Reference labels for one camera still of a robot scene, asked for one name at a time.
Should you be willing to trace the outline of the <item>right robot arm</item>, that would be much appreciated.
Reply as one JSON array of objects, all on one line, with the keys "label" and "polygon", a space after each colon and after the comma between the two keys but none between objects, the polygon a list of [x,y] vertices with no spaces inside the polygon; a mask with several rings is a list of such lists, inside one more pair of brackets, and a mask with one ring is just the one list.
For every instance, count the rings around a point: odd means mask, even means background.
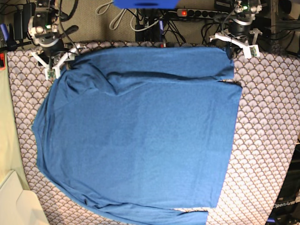
[{"label": "right robot arm", "polygon": [[63,38],[67,38],[75,47],[78,54],[78,47],[69,37],[70,34],[78,30],[77,25],[72,25],[64,29],[63,22],[69,21],[77,10],[79,1],[75,0],[69,14],[62,11],[61,0],[37,0],[34,15],[28,24],[28,33],[35,45],[42,49],[42,54],[47,58],[46,67],[53,70],[54,60],[62,53],[70,52],[63,43]]}]

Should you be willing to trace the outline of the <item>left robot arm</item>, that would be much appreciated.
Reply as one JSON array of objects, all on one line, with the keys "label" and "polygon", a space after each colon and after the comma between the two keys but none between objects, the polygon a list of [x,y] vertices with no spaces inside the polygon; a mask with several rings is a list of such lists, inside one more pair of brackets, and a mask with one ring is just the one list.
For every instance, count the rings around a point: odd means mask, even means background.
[{"label": "left robot arm", "polygon": [[262,32],[258,28],[252,28],[255,16],[262,10],[259,0],[236,0],[234,9],[229,14],[227,21],[229,27],[226,36],[229,41],[242,49],[244,57],[250,59],[259,57],[260,51],[256,41]]}]

